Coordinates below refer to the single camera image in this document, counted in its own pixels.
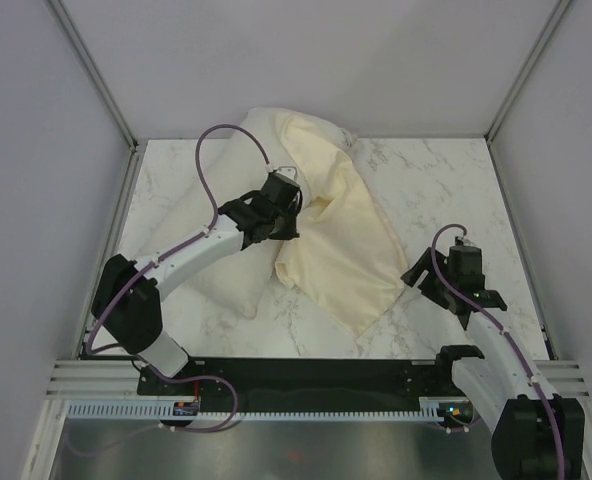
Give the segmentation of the white pillow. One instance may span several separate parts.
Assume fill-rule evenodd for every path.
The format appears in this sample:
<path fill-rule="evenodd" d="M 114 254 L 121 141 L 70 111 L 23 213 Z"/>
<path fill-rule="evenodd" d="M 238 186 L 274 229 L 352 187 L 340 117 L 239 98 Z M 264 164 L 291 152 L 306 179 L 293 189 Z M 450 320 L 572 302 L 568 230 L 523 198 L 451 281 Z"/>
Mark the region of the white pillow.
<path fill-rule="evenodd" d="M 289 120 L 313 125 L 323 139 L 348 151 L 354 139 L 326 120 L 282 108 L 251 109 L 220 154 L 156 225 L 142 256 L 171 255 L 173 267 L 204 250 L 201 270 L 185 284 L 234 313 L 255 316 L 272 276 L 282 241 L 272 234 L 296 231 L 297 191 L 307 192 L 302 173 L 279 135 Z"/>

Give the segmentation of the cream yellow pillowcase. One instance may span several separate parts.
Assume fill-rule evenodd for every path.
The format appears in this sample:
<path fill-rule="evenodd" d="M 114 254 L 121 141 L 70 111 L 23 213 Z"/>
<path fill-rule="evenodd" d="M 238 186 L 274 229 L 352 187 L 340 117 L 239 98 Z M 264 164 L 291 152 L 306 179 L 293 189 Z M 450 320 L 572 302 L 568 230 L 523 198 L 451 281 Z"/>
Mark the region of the cream yellow pillowcase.
<path fill-rule="evenodd" d="M 280 115 L 277 130 L 309 196 L 299 236 L 283 243 L 275 273 L 358 337 L 405 288 L 399 237 L 333 133 L 298 113 Z"/>

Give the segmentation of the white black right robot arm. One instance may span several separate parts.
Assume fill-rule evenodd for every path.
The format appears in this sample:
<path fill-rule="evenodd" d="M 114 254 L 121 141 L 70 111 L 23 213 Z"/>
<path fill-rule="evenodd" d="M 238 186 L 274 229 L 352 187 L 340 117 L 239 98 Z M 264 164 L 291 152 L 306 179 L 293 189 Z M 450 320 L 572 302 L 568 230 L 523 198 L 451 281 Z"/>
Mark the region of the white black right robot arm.
<path fill-rule="evenodd" d="M 512 333 L 505 300 L 485 286 L 481 249 L 457 241 L 443 255 L 428 247 L 402 280 L 456 316 L 471 340 L 441 348 L 433 382 L 466 395 L 490 430 L 498 475 L 580 478 L 583 408 L 557 391 Z"/>

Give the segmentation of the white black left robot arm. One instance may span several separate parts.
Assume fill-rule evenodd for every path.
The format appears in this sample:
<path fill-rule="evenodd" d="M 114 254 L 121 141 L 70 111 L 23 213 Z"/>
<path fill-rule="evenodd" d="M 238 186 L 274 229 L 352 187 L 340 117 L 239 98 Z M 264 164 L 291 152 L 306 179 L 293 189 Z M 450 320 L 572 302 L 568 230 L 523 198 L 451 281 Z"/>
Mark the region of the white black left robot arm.
<path fill-rule="evenodd" d="M 90 355 L 104 327 L 117 346 L 146 362 L 173 394 L 195 380 L 190 355 L 164 330 L 162 302 L 181 284 L 215 262 L 268 240 L 298 236 L 304 195 L 297 169 L 270 171 L 258 190 L 216 206 L 210 222 L 180 244 L 138 260 L 117 254 L 106 261 L 92 300 L 95 325 L 85 345 Z"/>

